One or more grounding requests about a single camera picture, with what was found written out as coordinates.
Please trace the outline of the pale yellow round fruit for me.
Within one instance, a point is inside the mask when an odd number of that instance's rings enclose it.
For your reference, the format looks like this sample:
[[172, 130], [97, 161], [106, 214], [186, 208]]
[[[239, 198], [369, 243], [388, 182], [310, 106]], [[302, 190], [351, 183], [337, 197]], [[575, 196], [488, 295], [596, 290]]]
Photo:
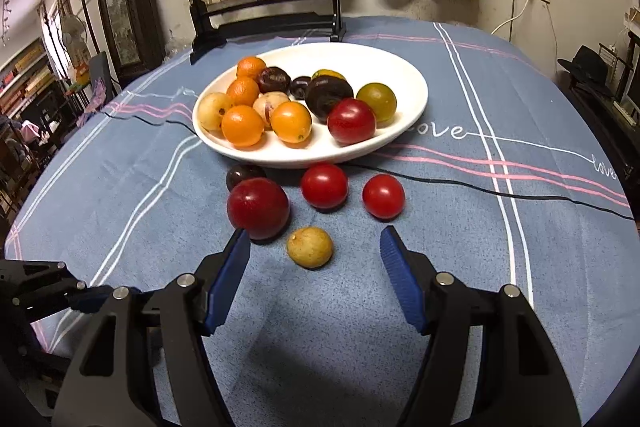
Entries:
[[196, 112], [201, 128], [207, 132], [218, 132], [222, 118], [232, 106], [233, 100], [228, 94], [212, 92], [205, 95]]

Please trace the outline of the bright orange front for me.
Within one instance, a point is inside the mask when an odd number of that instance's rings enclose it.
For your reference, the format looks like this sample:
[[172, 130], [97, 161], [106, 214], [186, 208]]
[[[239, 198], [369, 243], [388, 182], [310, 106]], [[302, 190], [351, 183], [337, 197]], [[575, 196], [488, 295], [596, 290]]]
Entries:
[[251, 147], [262, 139], [265, 123], [253, 107], [233, 106], [222, 117], [221, 131], [233, 146]]

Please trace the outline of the mandarin orange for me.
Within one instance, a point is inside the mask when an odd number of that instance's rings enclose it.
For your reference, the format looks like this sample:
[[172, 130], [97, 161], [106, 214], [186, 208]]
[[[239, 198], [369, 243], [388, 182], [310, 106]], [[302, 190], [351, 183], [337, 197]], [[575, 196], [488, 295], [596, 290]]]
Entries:
[[252, 106], [260, 95], [257, 82], [246, 76], [236, 77], [227, 88], [226, 95], [235, 106]]
[[238, 77], [247, 77], [257, 80], [264, 69], [267, 68], [266, 63], [257, 56], [247, 56], [241, 58], [236, 64], [236, 75]]

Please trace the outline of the pale yellow blushed fruit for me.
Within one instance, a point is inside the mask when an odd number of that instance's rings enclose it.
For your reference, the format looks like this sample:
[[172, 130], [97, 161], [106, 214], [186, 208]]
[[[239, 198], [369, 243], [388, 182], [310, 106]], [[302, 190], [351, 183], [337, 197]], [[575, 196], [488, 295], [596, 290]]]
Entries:
[[271, 117], [273, 112], [283, 103], [290, 101], [287, 94], [280, 91], [263, 93], [253, 103], [254, 111], [262, 117], [265, 129], [271, 129]]

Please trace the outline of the orange with green navel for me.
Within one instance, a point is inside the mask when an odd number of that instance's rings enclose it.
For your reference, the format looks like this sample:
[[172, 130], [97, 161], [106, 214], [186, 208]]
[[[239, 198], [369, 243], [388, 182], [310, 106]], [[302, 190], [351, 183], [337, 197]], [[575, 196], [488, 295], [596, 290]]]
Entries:
[[284, 143], [298, 144], [311, 134], [312, 118], [307, 107], [298, 102], [284, 102], [271, 115], [271, 129]]

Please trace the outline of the dark maroon wrinkled fruit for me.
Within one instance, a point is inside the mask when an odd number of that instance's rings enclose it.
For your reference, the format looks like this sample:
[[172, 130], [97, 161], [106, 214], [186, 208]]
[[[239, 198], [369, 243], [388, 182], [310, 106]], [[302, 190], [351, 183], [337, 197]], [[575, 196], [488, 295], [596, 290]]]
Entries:
[[256, 80], [259, 91], [262, 94], [269, 92], [288, 93], [291, 77], [282, 68], [272, 66], [263, 69]]

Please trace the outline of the large dark mottled fruit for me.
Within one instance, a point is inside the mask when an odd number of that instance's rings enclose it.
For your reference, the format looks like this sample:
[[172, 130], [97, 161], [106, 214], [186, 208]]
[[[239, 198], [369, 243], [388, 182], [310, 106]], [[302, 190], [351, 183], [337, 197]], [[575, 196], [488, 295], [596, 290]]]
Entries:
[[321, 75], [308, 83], [305, 103], [318, 121], [325, 122], [337, 103], [353, 96], [354, 91], [346, 80], [331, 75]]

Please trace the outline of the olive green round fruit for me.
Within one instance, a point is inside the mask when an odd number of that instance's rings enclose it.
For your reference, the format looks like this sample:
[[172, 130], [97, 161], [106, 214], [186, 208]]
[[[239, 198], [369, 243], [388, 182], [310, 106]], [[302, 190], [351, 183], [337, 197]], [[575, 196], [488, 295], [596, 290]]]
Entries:
[[376, 121], [386, 122], [391, 120], [396, 113], [397, 98], [392, 89], [380, 82], [370, 82], [359, 89], [357, 98], [370, 107]]

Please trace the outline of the yellow-orange round fruit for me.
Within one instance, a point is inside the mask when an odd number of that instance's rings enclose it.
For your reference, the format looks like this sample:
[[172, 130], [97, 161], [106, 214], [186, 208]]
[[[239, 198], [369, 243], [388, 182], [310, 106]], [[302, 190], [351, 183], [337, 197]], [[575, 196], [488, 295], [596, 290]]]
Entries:
[[314, 80], [316, 78], [324, 77], [324, 76], [346, 80], [342, 74], [340, 74], [339, 72], [335, 72], [335, 70], [332, 70], [332, 69], [319, 69], [317, 70], [317, 72], [314, 72], [310, 78], [311, 80]]

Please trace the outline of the small dark purple plum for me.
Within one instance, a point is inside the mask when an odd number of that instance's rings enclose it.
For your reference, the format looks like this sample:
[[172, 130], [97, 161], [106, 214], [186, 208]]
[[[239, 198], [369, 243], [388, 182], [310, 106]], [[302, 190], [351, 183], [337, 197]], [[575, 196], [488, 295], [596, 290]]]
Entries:
[[290, 83], [290, 93], [292, 97], [297, 101], [304, 101], [310, 82], [311, 78], [309, 76], [298, 76], [294, 78]]

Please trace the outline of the small dark plum behind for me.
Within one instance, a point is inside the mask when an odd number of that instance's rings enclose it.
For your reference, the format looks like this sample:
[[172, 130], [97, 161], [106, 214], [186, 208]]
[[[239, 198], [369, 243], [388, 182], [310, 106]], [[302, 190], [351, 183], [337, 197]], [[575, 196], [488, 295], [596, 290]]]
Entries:
[[241, 182], [256, 179], [265, 178], [266, 172], [262, 167], [253, 164], [235, 164], [229, 168], [226, 174], [226, 187], [231, 192]]

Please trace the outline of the red cherry tomato right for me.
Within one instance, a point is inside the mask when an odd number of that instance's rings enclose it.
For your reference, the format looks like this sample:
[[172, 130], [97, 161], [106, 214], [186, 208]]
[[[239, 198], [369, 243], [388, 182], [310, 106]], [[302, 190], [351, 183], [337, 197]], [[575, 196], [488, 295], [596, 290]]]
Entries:
[[364, 208], [378, 220], [395, 219], [404, 210], [406, 195], [397, 179], [389, 174], [377, 174], [364, 184], [361, 193]]

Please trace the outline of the red cherry tomato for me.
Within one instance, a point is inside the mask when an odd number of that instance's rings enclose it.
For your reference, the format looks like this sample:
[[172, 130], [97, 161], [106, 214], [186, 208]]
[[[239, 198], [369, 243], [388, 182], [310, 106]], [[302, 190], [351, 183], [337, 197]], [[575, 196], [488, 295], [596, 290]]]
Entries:
[[397, 179], [389, 174], [377, 174], [364, 184], [361, 193], [364, 208], [378, 220], [395, 219], [404, 210], [406, 195]]
[[332, 164], [308, 168], [300, 181], [303, 198], [314, 208], [331, 210], [344, 204], [348, 179], [343, 169]]

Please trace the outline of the red cherry tomato back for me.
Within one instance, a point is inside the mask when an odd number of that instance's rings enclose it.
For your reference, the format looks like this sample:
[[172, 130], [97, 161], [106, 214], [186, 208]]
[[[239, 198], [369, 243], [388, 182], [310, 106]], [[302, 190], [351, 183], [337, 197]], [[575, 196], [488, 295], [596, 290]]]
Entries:
[[343, 169], [332, 164], [308, 168], [300, 181], [303, 198], [314, 208], [331, 210], [344, 204], [348, 179]]

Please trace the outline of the black hat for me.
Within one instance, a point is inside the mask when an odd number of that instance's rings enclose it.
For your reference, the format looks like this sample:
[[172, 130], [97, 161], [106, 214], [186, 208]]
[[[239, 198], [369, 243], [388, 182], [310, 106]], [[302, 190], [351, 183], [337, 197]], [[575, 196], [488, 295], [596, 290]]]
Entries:
[[608, 77], [608, 65], [596, 51], [588, 46], [581, 46], [571, 61], [559, 58], [558, 64], [582, 82], [605, 84]]

